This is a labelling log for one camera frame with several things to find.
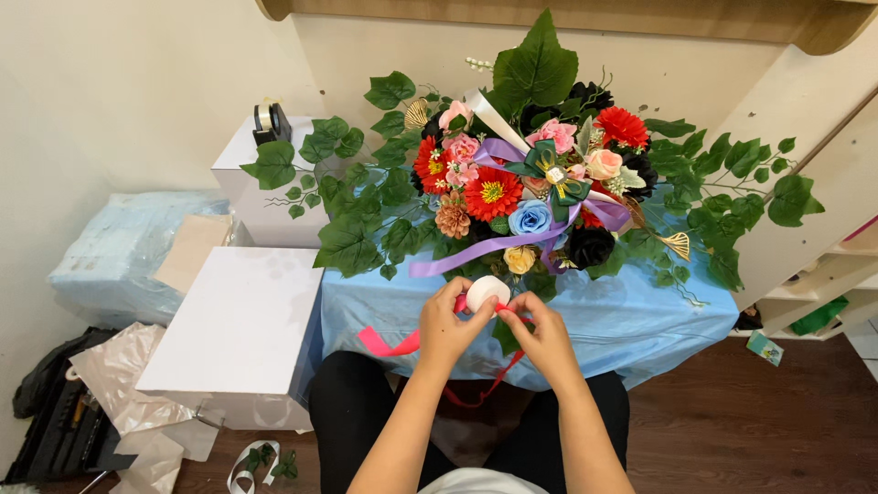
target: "person's left hand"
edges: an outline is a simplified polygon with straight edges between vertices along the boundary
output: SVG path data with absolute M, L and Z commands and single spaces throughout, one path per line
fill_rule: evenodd
M 461 321 L 454 313 L 454 303 L 466 292 L 472 281 L 456 277 L 439 288 L 421 311 L 421 358 L 418 364 L 451 372 L 457 359 L 472 343 L 479 331 L 491 320 L 497 307 L 497 296 L 486 300 L 469 321 Z

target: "black pants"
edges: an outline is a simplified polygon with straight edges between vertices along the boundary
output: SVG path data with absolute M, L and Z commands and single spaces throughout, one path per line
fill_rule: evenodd
M 625 468 L 628 447 L 628 393 L 614 372 L 586 379 L 616 456 Z M 320 491 L 348 490 L 396 404 L 381 366 L 353 352 L 329 355 L 314 377 L 309 408 L 320 454 Z M 456 469 L 432 442 L 418 490 Z M 485 461 L 485 468 L 506 472 L 548 492 L 566 492 L 558 430 L 558 399 L 551 390 L 537 393 L 522 421 Z

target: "green fabric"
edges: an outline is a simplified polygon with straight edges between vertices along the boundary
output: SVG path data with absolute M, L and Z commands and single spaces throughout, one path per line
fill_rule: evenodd
M 843 295 L 827 303 L 820 309 L 811 312 L 807 316 L 789 325 L 790 329 L 799 336 L 804 336 L 814 331 L 823 329 L 826 324 L 835 318 L 850 303 Z

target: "hand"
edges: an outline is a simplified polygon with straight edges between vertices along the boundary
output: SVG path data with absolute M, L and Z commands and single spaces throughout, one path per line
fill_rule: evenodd
M 451 372 L 457 359 L 472 343 L 479 331 L 491 320 L 497 308 L 497 297 L 486 300 L 469 321 L 461 321 L 454 313 L 455 299 L 466 292 L 472 281 L 456 277 L 439 288 L 421 311 L 421 359 L 418 365 L 438 367 Z
M 585 382 L 564 319 L 557 311 L 546 307 L 533 292 L 518 295 L 507 306 L 512 310 L 502 309 L 497 315 L 509 325 L 522 350 L 553 389 L 568 389 Z M 533 315 L 534 334 L 516 315 L 523 311 Z

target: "person's right hand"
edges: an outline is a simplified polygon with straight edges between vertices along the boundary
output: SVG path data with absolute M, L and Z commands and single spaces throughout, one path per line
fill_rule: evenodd
M 567 327 L 561 315 L 546 305 L 533 292 L 518 295 L 497 313 L 522 346 L 534 366 L 545 376 L 553 389 L 579 386 L 583 382 L 576 353 L 570 343 Z M 536 329 L 530 334 L 516 313 L 528 311 L 533 315 Z

